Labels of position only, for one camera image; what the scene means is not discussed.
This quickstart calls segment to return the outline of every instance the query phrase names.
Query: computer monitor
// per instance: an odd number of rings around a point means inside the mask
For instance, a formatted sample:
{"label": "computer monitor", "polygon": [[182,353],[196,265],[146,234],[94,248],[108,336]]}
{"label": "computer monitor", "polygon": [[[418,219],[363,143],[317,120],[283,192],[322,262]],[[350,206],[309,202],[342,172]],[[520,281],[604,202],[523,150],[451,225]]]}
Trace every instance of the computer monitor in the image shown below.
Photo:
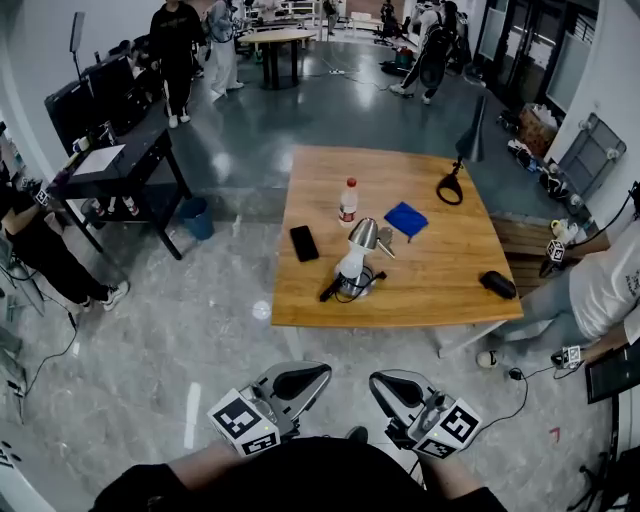
{"label": "computer monitor", "polygon": [[589,363],[585,369],[590,404],[640,384],[640,342]]}
{"label": "computer monitor", "polygon": [[126,55],[115,55],[82,73],[91,85],[101,122],[113,120],[123,109],[126,94],[134,87],[133,72]]}
{"label": "computer monitor", "polygon": [[71,82],[44,100],[58,137],[69,156],[73,142],[84,137],[96,123],[93,96],[86,82]]}

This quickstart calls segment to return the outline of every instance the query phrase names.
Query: black cable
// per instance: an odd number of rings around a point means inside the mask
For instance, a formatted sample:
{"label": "black cable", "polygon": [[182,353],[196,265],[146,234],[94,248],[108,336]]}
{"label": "black cable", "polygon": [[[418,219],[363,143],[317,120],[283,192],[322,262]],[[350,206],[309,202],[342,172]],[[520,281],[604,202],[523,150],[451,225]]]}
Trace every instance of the black cable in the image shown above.
{"label": "black cable", "polygon": [[76,329],[73,333],[73,338],[71,338],[71,341],[69,342],[69,344],[67,345],[67,348],[65,348],[62,352],[58,353],[58,354],[52,354],[50,356],[45,357],[42,362],[40,363],[40,366],[38,366],[38,369],[36,370],[36,374],[33,377],[33,380],[31,381],[31,384],[29,384],[29,387],[27,388],[27,390],[24,393],[23,396],[23,400],[26,400],[27,397],[29,396],[29,393],[31,392],[31,390],[33,389],[33,386],[36,383],[36,380],[38,380],[38,375],[40,374],[40,370],[42,370],[42,367],[44,366],[44,364],[49,361],[50,359],[55,359],[56,357],[62,357],[64,356],[67,352],[69,352],[69,349],[71,348],[71,346],[73,345],[73,342],[76,341],[76,337],[78,336],[78,330]]}
{"label": "black cable", "polygon": [[420,462],[420,459],[416,460],[415,463],[413,464],[413,466],[411,466],[411,471],[409,471],[409,476],[413,475],[413,472],[416,470],[416,468],[418,467],[418,462]]}
{"label": "black cable", "polygon": [[511,418],[514,418],[515,416],[517,416],[520,411],[522,411],[522,409],[524,409],[525,405],[527,405],[527,397],[529,396],[529,381],[527,379],[530,379],[531,377],[533,377],[534,375],[538,374],[538,373],[542,373],[542,372],[546,372],[548,370],[551,370],[555,368],[555,366],[549,366],[547,368],[543,368],[542,370],[537,370],[527,376],[524,375],[524,373],[522,372],[522,370],[520,368],[511,368],[511,370],[509,370],[509,375],[511,376],[511,372],[520,372],[519,374],[515,374],[515,375],[520,375],[520,378],[516,378],[516,377],[511,377],[514,380],[524,380],[524,400],[522,400],[522,405],[520,407],[518,407],[518,410],[516,412],[514,412],[513,414],[509,415],[509,416],[503,416],[501,418],[497,418],[495,420],[493,420],[491,423],[489,423],[488,425],[485,425],[484,427],[482,427],[478,433],[475,435],[475,437],[471,440],[471,442],[465,446],[462,450],[460,450],[461,452],[465,451],[467,448],[469,448],[476,439],[478,439],[478,437],[480,436],[480,434],[482,434],[485,430],[487,430],[488,428],[492,427],[493,425],[495,425],[496,423],[500,422],[500,421],[504,421],[504,420],[510,420]]}
{"label": "black cable", "polygon": [[553,380],[562,380],[562,379],[566,379],[569,375],[572,375],[574,373],[576,373],[580,368],[582,368],[582,364],[584,363],[584,361],[580,362],[580,364],[574,368],[573,370],[565,373],[564,375],[561,375],[560,377],[558,377],[558,369],[556,368],[556,371],[553,372]]}
{"label": "black cable", "polygon": [[625,206],[627,206],[627,203],[629,202],[629,199],[631,199],[632,193],[633,193],[633,191],[630,190],[629,194],[627,195],[627,198],[625,199],[624,203],[622,204],[622,208],[620,208],[620,210],[618,210],[618,213],[616,213],[616,216],[613,219],[611,219],[611,222],[609,222],[609,224],[607,224],[605,227],[603,227],[600,231],[598,231],[591,238],[587,238],[586,240],[583,240],[582,242],[578,242],[577,244],[571,244],[571,245],[567,246],[567,249],[573,249],[574,247],[580,247],[581,245],[587,244],[587,243],[591,242],[592,240],[596,239],[597,237],[599,237],[602,233],[604,233],[609,228],[609,226],[611,226],[611,224],[613,224],[616,220],[618,220],[618,217],[620,217],[620,215],[622,214]]}

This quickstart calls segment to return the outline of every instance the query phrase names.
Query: desk lamp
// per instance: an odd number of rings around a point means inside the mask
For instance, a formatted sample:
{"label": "desk lamp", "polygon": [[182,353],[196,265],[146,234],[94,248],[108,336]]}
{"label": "desk lamp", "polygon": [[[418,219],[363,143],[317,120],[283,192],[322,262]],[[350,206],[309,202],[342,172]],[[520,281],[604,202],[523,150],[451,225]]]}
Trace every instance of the desk lamp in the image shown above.
{"label": "desk lamp", "polygon": [[[458,160],[453,164],[453,171],[451,174],[447,174],[436,189],[438,197],[447,204],[458,205],[462,202],[462,188],[458,183],[458,172],[462,167],[462,160],[469,162],[481,162],[484,160],[484,147],[482,145],[482,120],[484,118],[484,107],[486,104],[486,98],[480,96],[476,102],[476,112],[473,116],[473,124],[471,128],[460,138],[456,143],[456,151],[458,152]],[[442,189],[447,189],[453,192],[457,199],[452,201],[442,195]]]}

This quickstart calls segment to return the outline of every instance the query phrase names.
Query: marble floor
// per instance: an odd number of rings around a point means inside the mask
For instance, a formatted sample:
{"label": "marble floor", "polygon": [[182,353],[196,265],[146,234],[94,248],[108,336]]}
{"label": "marble floor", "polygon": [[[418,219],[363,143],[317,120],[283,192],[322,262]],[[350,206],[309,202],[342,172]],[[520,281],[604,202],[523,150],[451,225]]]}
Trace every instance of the marble floor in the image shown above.
{"label": "marble floor", "polygon": [[[370,64],[357,64],[362,81],[392,83],[371,64],[381,57],[380,49],[336,44],[333,53],[355,65],[360,61],[354,48]],[[326,72],[317,57],[333,53],[317,45],[305,69]],[[133,464],[167,461],[216,439],[206,411],[230,388],[300,353],[333,368],[328,388],[301,418],[303,435],[343,436],[353,425],[365,425],[371,443],[405,468],[415,459],[384,435],[386,419],[368,391],[373,371],[418,371],[450,395],[463,397],[486,422],[522,403],[524,383],[509,380],[503,371],[477,368],[475,347],[439,359],[421,329],[301,329],[292,346],[281,328],[270,325],[262,305],[272,299],[295,144],[451,157],[478,91],[447,77],[438,101],[425,109],[417,101],[335,76],[310,77],[298,89],[279,93],[261,90],[258,77],[253,64],[243,63],[247,87],[213,106],[206,101],[206,82],[196,84],[193,122],[171,134],[190,186],[214,207],[216,233],[210,240],[195,243],[181,225],[170,225],[171,238],[184,253],[176,261],[147,226],[110,225],[97,234],[108,261],[76,229],[65,234],[78,259],[99,279],[117,282],[126,276],[132,289],[114,311],[96,308],[81,315],[72,350],[44,366],[25,403],[24,420],[49,457],[94,495]],[[489,121],[499,108],[490,98]],[[164,121],[154,115],[148,122]],[[535,179],[511,161],[502,145],[506,135],[492,121],[485,137],[487,159],[469,167],[488,209],[554,215],[556,205],[538,194]],[[47,283],[40,284],[58,297]],[[22,309],[14,328],[25,340],[21,357],[30,374],[73,336],[66,312],[51,302],[43,318],[32,308]],[[523,370],[543,366],[541,356]],[[187,421],[187,397],[194,386],[201,390],[199,408],[195,420]],[[13,398],[4,396],[3,404],[3,418],[17,421]],[[507,509],[561,511],[584,488],[580,465],[595,464],[607,446],[609,416],[608,403],[587,405],[582,372],[560,381],[546,372],[530,380],[524,410],[483,433],[461,457]],[[560,428],[558,442],[549,432],[555,427]]]}

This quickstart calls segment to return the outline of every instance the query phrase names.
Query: bag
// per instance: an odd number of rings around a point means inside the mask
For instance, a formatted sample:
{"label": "bag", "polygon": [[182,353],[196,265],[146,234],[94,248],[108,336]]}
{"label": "bag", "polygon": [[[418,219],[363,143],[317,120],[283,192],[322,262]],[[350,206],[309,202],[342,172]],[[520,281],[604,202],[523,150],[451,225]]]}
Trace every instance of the bag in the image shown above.
{"label": "bag", "polygon": [[453,34],[442,24],[440,13],[436,12],[436,14],[438,15],[438,23],[434,23],[427,30],[422,48],[422,53],[429,61],[444,60],[453,42]]}
{"label": "bag", "polygon": [[329,0],[324,0],[324,2],[322,2],[322,8],[327,16],[333,16],[336,13],[336,10],[333,8],[333,5],[331,5]]}

